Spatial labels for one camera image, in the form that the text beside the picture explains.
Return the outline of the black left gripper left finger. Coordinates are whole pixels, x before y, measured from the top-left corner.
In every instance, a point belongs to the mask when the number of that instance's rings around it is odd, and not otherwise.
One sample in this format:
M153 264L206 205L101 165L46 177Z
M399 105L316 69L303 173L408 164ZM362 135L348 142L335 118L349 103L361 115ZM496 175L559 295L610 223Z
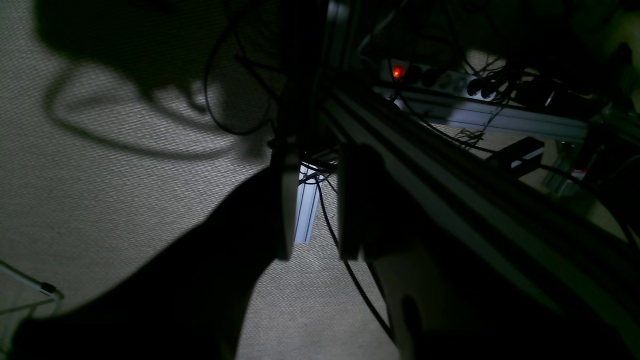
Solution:
M297 225L297 193L299 187L300 160L294 143L274 142L270 166L278 178L279 214L281 214L282 237L278 246L278 259L291 259Z

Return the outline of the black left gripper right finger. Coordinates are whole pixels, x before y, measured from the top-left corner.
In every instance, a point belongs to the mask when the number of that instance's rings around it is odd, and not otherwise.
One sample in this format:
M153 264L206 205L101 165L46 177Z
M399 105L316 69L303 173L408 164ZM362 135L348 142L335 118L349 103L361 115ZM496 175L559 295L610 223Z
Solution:
M382 158L372 146L344 144L338 160L339 253L357 260L378 240L377 176Z

